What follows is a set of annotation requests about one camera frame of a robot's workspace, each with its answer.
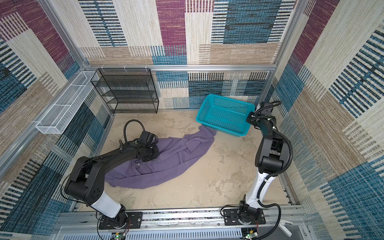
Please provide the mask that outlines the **teal plastic basket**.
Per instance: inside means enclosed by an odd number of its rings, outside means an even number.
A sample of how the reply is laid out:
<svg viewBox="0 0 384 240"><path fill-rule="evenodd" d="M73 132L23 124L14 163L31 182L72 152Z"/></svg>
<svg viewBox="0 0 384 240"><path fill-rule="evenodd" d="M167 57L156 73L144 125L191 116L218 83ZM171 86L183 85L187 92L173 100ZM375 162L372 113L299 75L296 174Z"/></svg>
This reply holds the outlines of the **teal plastic basket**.
<svg viewBox="0 0 384 240"><path fill-rule="evenodd" d="M255 105L251 103L209 94L203 101L196 120L216 131L243 137L248 134L251 126L247 117L254 110Z"/></svg>

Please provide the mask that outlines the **purple trousers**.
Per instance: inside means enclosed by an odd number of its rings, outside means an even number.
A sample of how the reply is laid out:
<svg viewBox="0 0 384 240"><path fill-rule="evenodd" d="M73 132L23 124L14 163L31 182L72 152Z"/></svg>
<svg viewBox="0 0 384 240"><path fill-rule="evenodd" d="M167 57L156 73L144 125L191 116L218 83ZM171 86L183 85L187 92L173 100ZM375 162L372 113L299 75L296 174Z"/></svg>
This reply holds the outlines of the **purple trousers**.
<svg viewBox="0 0 384 240"><path fill-rule="evenodd" d="M210 149L217 131L199 126L199 131L183 138L159 139L159 156L143 162L135 159L108 172L105 182L112 187L146 189L172 180L194 165Z"/></svg>

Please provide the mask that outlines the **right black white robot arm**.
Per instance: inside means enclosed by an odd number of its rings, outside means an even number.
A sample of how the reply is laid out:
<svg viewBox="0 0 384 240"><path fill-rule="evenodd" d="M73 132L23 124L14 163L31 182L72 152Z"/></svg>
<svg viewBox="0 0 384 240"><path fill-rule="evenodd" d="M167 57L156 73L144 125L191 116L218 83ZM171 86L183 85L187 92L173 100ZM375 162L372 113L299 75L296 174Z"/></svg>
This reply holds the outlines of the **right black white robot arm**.
<svg viewBox="0 0 384 240"><path fill-rule="evenodd" d="M249 225L261 215L263 199L273 180L285 172L293 160L291 142L277 128L276 118L263 112L251 112L247 122L262 132L263 138L255 158L257 176L250 191L239 203L239 223Z"/></svg>

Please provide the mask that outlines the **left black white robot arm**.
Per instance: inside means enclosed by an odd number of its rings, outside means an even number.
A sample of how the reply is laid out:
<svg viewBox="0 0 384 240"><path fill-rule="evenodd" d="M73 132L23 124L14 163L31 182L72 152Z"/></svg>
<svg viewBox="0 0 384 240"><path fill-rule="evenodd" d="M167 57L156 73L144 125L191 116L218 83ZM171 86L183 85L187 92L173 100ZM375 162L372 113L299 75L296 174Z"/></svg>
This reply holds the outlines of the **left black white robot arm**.
<svg viewBox="0 0 384 240"><path fill-rule="evenodd" d="M138 139L106 154L92 158L81 157L69 174L64 192L102 214L102 220L112 228L121 229L128 224L126 208L113 200L104 190L105 175L123 163L133 160L145 162L156 159L160 152L158 141L144 143Z"/></svg>

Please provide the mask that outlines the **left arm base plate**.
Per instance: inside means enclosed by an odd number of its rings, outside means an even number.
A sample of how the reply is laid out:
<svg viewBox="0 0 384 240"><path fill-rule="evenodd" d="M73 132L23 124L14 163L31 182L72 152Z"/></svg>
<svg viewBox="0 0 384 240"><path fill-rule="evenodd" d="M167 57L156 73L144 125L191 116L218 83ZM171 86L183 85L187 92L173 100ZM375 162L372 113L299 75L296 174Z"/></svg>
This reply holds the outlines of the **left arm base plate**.
<svg viewBox="0 0 384 240"><path fill-rule="evenodd" d="M139 229L142 224L143 212L125 212L118 214L115 218L102 215L99 230L128 230Z"/></svg>

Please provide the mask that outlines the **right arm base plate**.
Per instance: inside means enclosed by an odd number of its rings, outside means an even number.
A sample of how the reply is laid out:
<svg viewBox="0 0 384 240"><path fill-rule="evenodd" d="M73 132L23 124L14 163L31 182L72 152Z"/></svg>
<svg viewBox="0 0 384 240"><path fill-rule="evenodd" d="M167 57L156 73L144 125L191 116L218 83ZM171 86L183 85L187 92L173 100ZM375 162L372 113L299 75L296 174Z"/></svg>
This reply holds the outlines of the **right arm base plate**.
<svg viewBox="0 0 384 240"><path fill-rule="evenodd" d="M261 209L256 210L255 214L240 213L238 209L224 209L222 215L226 226L266 224L265 215Z"/></svg>

